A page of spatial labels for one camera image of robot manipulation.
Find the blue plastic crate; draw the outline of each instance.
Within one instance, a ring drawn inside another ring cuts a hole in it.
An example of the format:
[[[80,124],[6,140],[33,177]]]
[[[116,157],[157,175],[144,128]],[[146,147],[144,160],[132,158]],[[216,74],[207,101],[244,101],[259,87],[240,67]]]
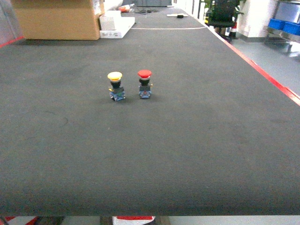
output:
[[[284,26],[285,26],[285,21],[270,19],[269,27],[277,30],[282,30]]]
[[[286,22],[283,31],[289,34],[300,35],[300,24],[294,22]]]

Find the wall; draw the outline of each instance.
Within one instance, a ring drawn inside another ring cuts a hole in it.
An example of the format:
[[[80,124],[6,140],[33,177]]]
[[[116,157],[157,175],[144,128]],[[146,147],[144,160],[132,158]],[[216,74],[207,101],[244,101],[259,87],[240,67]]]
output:
[[[248,38],[263,38],[266,32],[264,26],[269,24],[272,18],[277,0],[247,0],[241,1],[241,11],[238,19],[237,31]]]

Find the black tabletop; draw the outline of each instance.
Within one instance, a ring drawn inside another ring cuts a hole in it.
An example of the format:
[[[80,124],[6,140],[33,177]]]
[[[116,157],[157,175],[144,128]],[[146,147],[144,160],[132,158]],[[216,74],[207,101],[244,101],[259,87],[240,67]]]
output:
[[[123,39],[0,49],[0,215],[300,214],[299,106],[197,20],[158,10],[130,14]]]

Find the office chair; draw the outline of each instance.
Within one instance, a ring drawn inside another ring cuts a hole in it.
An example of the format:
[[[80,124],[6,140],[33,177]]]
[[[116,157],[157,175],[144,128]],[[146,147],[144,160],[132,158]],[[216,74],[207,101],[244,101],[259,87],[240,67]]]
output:
[[[210,8],[206,13],[206,17],[208,18],[207,25],[219,28],[218,35],[229,43],[232,40],[231,37],[222,35],[221,29],[234,26],[233,16],[237,5],[237,0],[215,0],[214,6],[211,1]]]

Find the cardboard box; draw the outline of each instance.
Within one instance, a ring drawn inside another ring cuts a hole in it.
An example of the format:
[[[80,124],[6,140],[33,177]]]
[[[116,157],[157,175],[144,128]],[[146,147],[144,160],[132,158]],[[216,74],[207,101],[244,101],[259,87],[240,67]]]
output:
[[[117,30],[101,30],[100,38],[123,38],[134,23],[134,17],[122,17],[120,28]]]
[[[97,40],[92,0],[11,0],[26,39]]]
[[[106,11],[100,16],[101,30],[116,30],[121,26],[121,11]]]

